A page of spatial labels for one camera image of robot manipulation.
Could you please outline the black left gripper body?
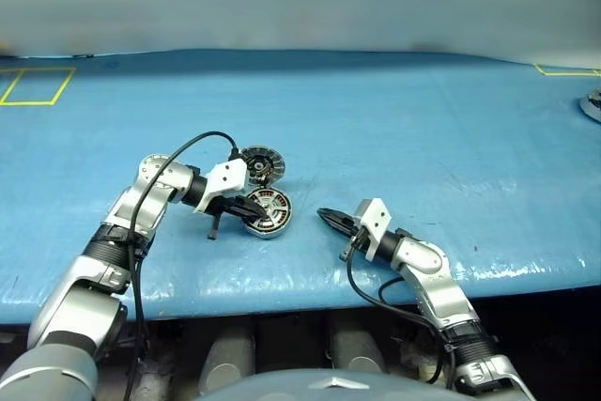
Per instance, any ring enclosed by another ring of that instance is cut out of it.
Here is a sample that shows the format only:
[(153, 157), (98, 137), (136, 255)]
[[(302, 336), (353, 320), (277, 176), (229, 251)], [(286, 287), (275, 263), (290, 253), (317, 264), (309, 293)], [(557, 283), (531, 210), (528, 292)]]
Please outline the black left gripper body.
[(231, 202), (223, 196), (216, 196), (210, 200), (206, 207), (206, 214), (212, 218), (211, 227), (208, 231), (208, 239), (218, 238), (218, 230), (221, 217), (231, 207)]

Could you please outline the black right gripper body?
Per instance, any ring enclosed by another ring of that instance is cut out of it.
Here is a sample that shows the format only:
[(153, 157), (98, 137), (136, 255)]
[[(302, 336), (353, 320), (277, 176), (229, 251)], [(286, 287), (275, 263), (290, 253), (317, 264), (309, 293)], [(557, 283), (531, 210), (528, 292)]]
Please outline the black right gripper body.
[(352, 219), (343, 219), (340, 225), (341, 234), (348, 238), (345, 250), (340, 253), (340, 259), (347, 261), (352, 251), (365, 254), (370, 246), (369, 234), (362, 232), (363, 227), (354, 224)]

